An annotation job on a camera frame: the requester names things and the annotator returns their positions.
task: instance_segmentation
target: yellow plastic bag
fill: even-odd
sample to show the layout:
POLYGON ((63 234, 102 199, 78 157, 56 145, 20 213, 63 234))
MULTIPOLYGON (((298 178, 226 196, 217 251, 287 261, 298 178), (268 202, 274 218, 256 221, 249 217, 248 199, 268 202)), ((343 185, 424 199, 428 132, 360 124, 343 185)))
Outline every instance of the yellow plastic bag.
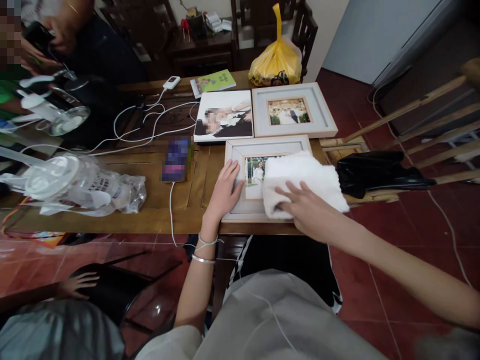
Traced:
POLYGON ((280 6, 275 4, 276 41, 267 46, 259 57, 252 61, 248 79, 256 86, 296 84, 302 73, 302 53, 288 38, 282 35, 280 6))

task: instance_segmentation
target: smartphone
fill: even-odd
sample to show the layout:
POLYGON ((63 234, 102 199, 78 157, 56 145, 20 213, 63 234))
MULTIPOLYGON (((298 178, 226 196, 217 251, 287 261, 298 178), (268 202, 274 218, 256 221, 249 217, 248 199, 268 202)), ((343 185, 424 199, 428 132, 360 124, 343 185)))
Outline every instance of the smartphone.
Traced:
POLYGON ((164 183, 187 181, 193 154, 194 143, 191 136, 169 140, 161 169, 161 181, 164 183))
POLYGON ((50 42, 55 39, 50 31, 38 21, 34 21, 23 32, 23 37, 45 57, 55 61, 62 61, 63 56, 52 49, 50 42))

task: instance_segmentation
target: green book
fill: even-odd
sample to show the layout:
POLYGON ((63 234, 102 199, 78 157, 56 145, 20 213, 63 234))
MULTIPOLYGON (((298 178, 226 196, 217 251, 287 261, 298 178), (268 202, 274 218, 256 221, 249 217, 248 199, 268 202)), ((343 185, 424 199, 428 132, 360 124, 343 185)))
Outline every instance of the green book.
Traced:
POLYGON ((228 70, 214 72, 213 74, 201 76, 199 78, 190 80, 191 88, 195 99, 202 96, 202 93, 212 91, 221 91, 228 88, 233 88, 237 85, 232 74, 228 70))

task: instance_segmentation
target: bride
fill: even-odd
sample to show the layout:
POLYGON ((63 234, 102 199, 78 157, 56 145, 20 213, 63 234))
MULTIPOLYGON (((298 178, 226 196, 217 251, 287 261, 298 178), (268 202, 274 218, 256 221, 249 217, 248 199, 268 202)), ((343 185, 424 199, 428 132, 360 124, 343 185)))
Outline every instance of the bride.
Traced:
POLYGON ((264 163, 262 161, 258 163, 258 167, 253 171, 251 180, 254 184, 259 185, 264 182, 264 163))

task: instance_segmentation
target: green shirt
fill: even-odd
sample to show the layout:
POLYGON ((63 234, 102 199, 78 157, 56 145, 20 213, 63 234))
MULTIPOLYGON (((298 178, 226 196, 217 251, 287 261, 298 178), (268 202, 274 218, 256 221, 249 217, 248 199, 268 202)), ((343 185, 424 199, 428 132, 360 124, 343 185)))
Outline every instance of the green shirt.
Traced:
MULTIPOLYGON (((0 104, 5 104, 13 98, 16 98, 16 90, 19 88, 19 81, 31 78, 32 75, 20 65, 9 64, 7 72, 0 75, 0 104)), ((10 120, 18 116, 13 112, 0 109, 0 119, 10 120)))

